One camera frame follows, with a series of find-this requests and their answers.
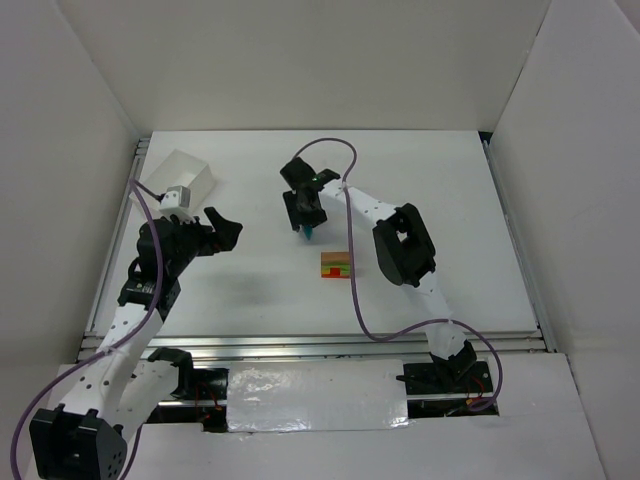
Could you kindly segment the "red rectangular wood block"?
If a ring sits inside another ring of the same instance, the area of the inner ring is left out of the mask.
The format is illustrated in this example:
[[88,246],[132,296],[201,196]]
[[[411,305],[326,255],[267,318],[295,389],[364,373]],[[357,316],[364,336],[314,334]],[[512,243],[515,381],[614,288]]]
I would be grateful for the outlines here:
[[349,279],[351,272],[349,269],[329,267],[321,270],[321,277],[324,279]]

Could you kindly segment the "white plastic bin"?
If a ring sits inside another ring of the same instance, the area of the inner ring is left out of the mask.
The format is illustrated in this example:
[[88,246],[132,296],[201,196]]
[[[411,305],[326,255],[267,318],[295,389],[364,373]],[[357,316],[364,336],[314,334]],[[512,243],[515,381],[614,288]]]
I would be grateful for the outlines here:
[[216,188],[218,180],[207,162],[175,149],[148,175],[142,176],[140,182],[155,194],[164,193],[169,187],[188,188],[189,213],[194,214]]

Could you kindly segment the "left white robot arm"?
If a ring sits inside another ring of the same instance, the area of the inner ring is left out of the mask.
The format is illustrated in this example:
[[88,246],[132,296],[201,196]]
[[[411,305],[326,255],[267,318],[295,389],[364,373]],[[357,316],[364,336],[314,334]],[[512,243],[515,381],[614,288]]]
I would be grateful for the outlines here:
[[117,299],[109,331],[93,358],[72,367],[79,377],[53,409],[29,424],[42,479],[119,479],[128,446],[156,404],[191,393],[190,353],[161,347],[143,355],[163,327],[181,288],[179,277],[197,257],[235,248],[242,224],[207,207],[202,224],[187,214],[162,216],[138,230],[137,255]]

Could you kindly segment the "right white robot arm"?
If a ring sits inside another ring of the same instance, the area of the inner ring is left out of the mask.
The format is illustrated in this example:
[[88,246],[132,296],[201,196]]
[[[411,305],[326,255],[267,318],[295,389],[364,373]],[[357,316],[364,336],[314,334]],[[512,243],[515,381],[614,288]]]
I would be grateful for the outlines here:
[[338,173],[316,172],[299,157],[280,170],[289,186],[283,193],[292,228],[313,228],[327,221],[327,209],[343,208],[351,220],[370,229],[378,267],[391,284],[400,287],[419,312],[433,324],[425,332],[429,354],[440,382],[452,387],[476,363],[476,353],[464,329],[452,320],[452,311],[436,275],[436,250],[418,209],[378,200],[340,179]]

